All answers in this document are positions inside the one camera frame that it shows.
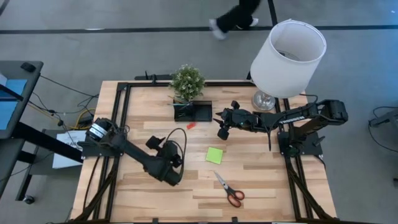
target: floor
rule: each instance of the floor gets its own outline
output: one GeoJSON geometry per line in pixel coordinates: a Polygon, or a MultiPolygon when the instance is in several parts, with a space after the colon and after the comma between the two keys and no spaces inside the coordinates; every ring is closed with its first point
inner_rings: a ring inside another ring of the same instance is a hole
{"type": "MultiPolygon", "coordinates": [[[[235,4],[230,0],[0,0],[0,4],[6,5],[3,12],[0,7],[0,60],[41,60],[43,75],[90,94],[99,92],[103,80],[132,80],[146,70],[170,73],[184,63],[198,67],[207,79],[245,78],[269,33],[265,28],[231,32],[220,42],[208,31],[184,32],[184,27],[206,27],[209,18],[235,4]],[[145,29],[156,27],[179,27],[181,32],[145,29]],[[101,28],[115,32],[6,34],[10,30],[101,28]]],[[[274,0],[274,4],[278,21],[292,18],[315,26],[398,24],[395,0],[274,0]]],[[[260,18],[260,26],[272,25],[267,1],[255,16],[260,18]]],[[[322,148],[338,217],[396,223],[398,189],[392,178],[398,175],[398,153],[373,142],[368,120],[377,106],[398,106],[398,29],[354,28],[357,30],[322,30],[328,50],[307,93],[344,101],[349,114],[346,124],[320,131],[326,136],[322,148]]],[[[85,99],[44,79],[39,80],[35,92],[47,107],[57,111],[75,111],[77,103],[85,99]]],[[[39,102],[34,96],[31,100],[39,102]]],[[[76,115],[64,118],[73,123],[76,115]]],[[[30,108],[22,120],[37,129],[58,128],[30,108]]],[[[388,125],[372,131],[378,141],[398,149],[398,139],[388,125]]],[[[14,172],[25,166],[18,163],[14,172]]],[[[14,201],[23,174],[13,176],[0,201],[0,222],[64,221],[78,176],[76,167],[58,176],[34,177],[28,189],[37,199],[33,205],[14,201]]]]}

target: white lampshade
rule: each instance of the white lampshade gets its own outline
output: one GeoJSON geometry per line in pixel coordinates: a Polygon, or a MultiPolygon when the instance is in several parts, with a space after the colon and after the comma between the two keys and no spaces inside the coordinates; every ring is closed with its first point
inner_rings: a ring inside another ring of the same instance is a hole
{"type": "Polygon", "coordinates": [[[326,40],[319,30],[291,19],[281,22],[254,59],[251,77],[270,96],[296,96],[307,87],[325,52],[326,40]]]}

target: red object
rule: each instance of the red object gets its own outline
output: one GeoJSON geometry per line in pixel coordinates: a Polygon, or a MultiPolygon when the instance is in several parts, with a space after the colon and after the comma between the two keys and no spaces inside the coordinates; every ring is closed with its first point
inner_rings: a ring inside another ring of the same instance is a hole
{"type": "Polygon", "coordinates": [[[187,125],[187,129],[189,130],[189,129],[195,127],[196,125],[197,125],[196,122],[192,122],[192,123],[190,123],[190,124],[187,125]]]}

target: shoe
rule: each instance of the shoe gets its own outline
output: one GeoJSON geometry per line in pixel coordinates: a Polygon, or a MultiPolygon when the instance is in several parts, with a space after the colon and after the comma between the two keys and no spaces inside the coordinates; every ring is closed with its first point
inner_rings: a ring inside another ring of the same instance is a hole
{"type": "Polygon", "coordinates": [[[259,18],[253,18],[253,21],[251,22],[251,24],[249,25],[249,27],[254,27],[259,23],[259,18]]]}
{"type": "Polygon", "coordinates": [[[224,40],[226,38],[226,34],[220,30],[215,19],[209,20],[209,27],[210,27],[214,37],[216,37],[216,39],[224,40]]]}

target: scissors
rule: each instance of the scissors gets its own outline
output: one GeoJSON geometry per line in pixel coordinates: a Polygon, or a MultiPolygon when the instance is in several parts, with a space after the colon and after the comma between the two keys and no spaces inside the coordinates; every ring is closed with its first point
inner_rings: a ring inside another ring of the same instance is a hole
{"type": "Polygon", "coordinates": [[[234,207],[239,208],[242,205],[240,201],[244,199],[244,193],[240,190],[232,189],[226,184],[226,182],[220,177],[220,175],[218,175],[216,171],[214,171],[214,173],[216,174],[218,181],[223,185],[229,203],[234,207]]]}

